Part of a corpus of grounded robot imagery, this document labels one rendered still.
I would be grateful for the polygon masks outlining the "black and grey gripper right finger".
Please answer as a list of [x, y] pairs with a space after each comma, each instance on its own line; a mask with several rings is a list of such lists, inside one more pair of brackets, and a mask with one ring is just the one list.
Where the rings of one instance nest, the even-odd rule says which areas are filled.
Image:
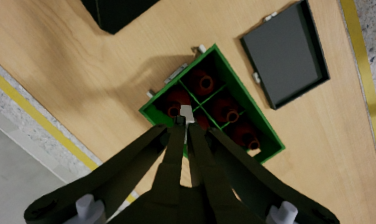
[[235, 193], [267, 224], [340, 224], [329, 209], [282, 182], [218, 128], [201, 129], [190, 105], [186, 113], [191, 184], [202, 185], [210, 224], [253, 224]]

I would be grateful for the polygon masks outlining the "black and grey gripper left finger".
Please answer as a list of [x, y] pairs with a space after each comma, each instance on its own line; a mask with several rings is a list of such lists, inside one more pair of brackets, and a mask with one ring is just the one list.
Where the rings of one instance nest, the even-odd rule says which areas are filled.
[[172, 127], [154, 125], [89, 174], [32, 202], [26, 224], [106, 224], [165, 149], [137, 224], [176, 224], [186, 127], [181, 105]]

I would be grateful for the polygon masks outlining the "green bottle crate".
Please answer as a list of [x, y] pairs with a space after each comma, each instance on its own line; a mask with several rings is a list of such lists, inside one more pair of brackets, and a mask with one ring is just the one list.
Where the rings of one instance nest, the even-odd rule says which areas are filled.
[[[192, 67], [200, 64], [210, 66], [217, 75], [217, 84], [215, 89], [210, 94], [205, 96], [198, 96], [193, 94], [189, 90], [186, 83], [187, 72]], [[161, 107], [163, 96], [173, 86], [181, 86], [187, 90], [190, 97], [192, 112], [194, 112], [197, 108], [201, 108], [208, 119], [210, 127], [216, 127], [220, 131], [223, 130], [224, 132], [225, 130], [223, 129], [223, 127], [225, 127], [230, 122], [219, 122], [211, 118], [212, 116], [208, 112], [205, 106], [205, 102], [220, 90], [233, 96], [238, 103], [239, 116], [243, 113], [242, 115], [249, 121], [251, 121], [256, 128], [256, 138], [260, 143], [259, 149], [261, 151], [254, 155], [253, 158], [255, 158], [261, 164], [265, 163], [266, 161], [286, 149], [285, 145], [221, 51], [204, 52], [185, 70], [178, 74], [177, 77], [170, 81], [170, 83], [167, 84], [161, 91], [159, 91], [153, 98], [150, 99], [147, 111], [147, 120], [153, 126], [159, 123], [166, 124], [167, 127], [172, 127], [174, 125], [174, 118], [168, 117], [163, 112]], [[228, 136], [226, 132], [224, 134]]]

